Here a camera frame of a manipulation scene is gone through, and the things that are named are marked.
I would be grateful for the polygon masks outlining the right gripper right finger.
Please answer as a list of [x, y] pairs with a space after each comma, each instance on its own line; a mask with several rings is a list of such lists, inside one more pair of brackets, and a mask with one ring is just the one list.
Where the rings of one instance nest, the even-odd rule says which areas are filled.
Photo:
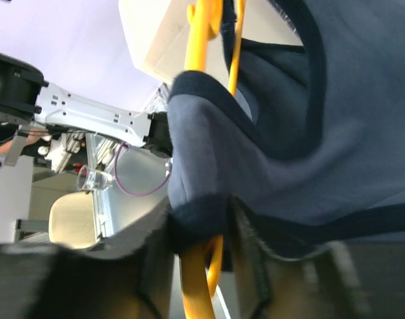
[[370, 318], [348, 247], [331, 242], [282, 257], [256, 233], [249, 208], [230, 199], [230, 245], [242, 318]]

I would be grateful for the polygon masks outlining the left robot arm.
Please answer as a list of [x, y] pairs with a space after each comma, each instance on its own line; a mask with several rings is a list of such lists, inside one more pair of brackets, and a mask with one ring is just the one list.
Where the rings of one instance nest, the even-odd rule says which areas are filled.
[[172, 154], [166, 113], [138, 113], [73, 94], [44, 79], [43, 73], [0, 53], [0, 124], [28, 130], [33, 124], [51, 133], [70, 128], [144, 148], [158, 157]]

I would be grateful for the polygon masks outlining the navy blue tank top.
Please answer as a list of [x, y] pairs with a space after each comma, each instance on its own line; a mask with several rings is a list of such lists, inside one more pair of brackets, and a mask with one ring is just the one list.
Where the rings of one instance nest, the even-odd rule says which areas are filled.
[[234, 197], [297, 259], [405, 242], [405, 1], [280, 1], [301, 45], [243, 40], [238, 90], [185, 71], [168, 100], [177, 252], [223, 235]]

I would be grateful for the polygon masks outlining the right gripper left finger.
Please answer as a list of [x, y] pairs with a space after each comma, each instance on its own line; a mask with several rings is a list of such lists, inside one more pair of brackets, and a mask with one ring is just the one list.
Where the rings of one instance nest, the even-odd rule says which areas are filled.
[[169, 202], [91, 248], [0, 245], [0, 318], [167, 318]]

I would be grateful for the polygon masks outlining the orange hanger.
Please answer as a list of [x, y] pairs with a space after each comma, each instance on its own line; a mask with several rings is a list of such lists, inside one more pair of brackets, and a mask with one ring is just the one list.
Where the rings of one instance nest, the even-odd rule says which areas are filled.
[[[231, 95], [237, 90], [241, 37], [245, 16], [245, 0], [237, 1], [237, 22], [227, 89]], [[208, 42], [220, 31], [222, 1], [198, 1], [189, 5], [187, 18], [190, 33], [184, 68], [205, 71]], [[198, 244], [180, 254], [183, 306], [186, 318], [214, 318], [211, 299], [219, 283], [224, 240], [221, 235], [208, 243]]]

